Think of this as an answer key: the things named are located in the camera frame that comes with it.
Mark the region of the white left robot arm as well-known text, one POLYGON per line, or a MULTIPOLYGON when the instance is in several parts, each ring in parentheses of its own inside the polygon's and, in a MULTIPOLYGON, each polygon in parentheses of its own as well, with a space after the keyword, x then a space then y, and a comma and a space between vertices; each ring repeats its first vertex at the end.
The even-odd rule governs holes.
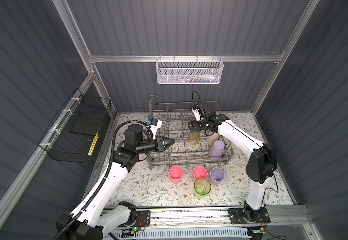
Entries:
POLYGON ((126 121, 115 131, 118 132, 123 126, 126 126, 124 140, 119 145, 115 144, 115 139, 112 140, 105 172, 70 214, 62 214, 58 218, 55 240, 101 240, 116 227, 123 224, 132 226, 135 223, 136 206, 129 202, 120 202, 106 214, 102 211, 118 185, 140 162, 140 154, 164 152, 175 140, 156 135, 162 126, 162 121, 157 119, 126 121))

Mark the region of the beige cup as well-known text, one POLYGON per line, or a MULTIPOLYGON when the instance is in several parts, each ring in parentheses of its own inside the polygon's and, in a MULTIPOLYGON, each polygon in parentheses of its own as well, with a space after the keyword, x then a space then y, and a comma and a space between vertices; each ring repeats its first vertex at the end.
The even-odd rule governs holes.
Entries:
POLYGON ((219 138, 220 138, 220 134, 213 133, 212 135, 207 136, 206 141, 207 141, 209 146, 212 146, 214 144, 214 142, 217 141, 219 138))

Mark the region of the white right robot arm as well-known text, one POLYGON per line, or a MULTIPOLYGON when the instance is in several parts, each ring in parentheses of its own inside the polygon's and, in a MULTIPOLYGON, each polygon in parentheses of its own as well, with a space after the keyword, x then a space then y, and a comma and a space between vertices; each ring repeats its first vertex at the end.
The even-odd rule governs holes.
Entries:
POLYGON ((195 119, 188 122, 188 125, 193 133, 208 130, 218 133, 240 148, 249 158, 246 174, 250 178, 250 188, 244 202, 243 216, 248 223, 262 222, 261 213, 266 210, 265 192, 277 169, 275 147, 253 138, 224 114, 207 113, 203 108, 194 109, 192 112, 195 119))

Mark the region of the yellow transparent cup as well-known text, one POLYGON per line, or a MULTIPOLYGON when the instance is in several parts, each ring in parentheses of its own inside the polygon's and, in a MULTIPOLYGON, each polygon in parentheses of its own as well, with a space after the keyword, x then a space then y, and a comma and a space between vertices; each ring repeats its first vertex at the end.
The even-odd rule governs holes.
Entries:
POLYGON ((192 146, 198 145, 201 142, 200 132, 190 132, 188 135, 188 143, 192 146))

